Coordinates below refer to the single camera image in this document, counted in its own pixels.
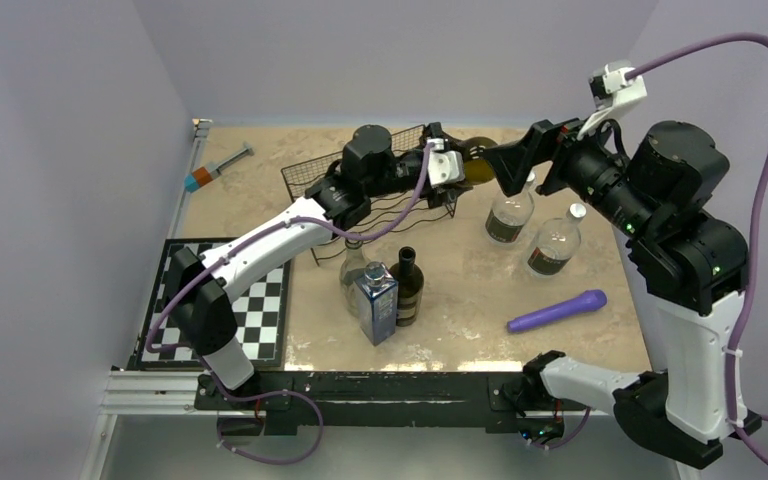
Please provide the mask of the olive wine bottle brown label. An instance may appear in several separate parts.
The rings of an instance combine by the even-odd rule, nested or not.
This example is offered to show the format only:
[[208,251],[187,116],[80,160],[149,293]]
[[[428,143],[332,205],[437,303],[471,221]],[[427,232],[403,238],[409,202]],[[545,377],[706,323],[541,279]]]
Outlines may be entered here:
[[495,173],[483,157],[483,151],[496,145],[495,140],[483,136],[470,137],[455,142],[455,146],[462,156],[464,182],[466,184],[477,186],[495,179]]

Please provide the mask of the dark wine bottle Negroamaro label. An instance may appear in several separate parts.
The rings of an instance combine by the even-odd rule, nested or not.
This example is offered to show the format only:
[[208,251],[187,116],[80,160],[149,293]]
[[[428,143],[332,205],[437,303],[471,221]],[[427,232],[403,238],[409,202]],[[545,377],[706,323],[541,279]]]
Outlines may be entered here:
[[416,265],[416,251],[410,246],[402,247],[389,272],[398,282],[396,325],[407,327],[416,321],[425,283],[424,274]]

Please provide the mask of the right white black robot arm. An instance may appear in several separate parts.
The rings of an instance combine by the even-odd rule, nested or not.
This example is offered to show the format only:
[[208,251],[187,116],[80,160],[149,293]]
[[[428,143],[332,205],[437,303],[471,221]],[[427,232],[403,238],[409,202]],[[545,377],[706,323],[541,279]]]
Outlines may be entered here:
[[621,373],[552,350],[525,364],[516,397],[536,407],[571,400],[609,413],[638,446],[704,469],[722,456],[722,440],[760,416],[726,379],[728,339],[748,302],[749,247],[741,232],[705,204],[729,169],[698,126],[661,121],[633,155],[608,150],[613,120],[586,133],[579,119],[535,123],[524,137],[481,154],[505,194],[549,163],[537,191],[569,189],[627,237],[630,261],[655,299],[667,346],[663,371]]

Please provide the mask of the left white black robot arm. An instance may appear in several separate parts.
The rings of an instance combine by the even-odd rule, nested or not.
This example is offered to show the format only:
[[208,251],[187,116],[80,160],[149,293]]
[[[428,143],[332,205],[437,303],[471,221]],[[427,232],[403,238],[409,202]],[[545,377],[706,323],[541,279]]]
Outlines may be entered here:
[[236,338],[234,299],[274,268],[336,236],[366,242],[389,233],[397,220],[366,235],[353,230],[369,215],[373,198],[409,191],[417,202],[463,182],[464,164],[461,141],[437,123],[424,128],[419,147],[401,154],[386,128],[358,128],[326,173],[269,222],[201,254],[178,251],[161,317],[178,326],[185,344],[215,376],[220,397],[232,408],[249,407],[258,382]]

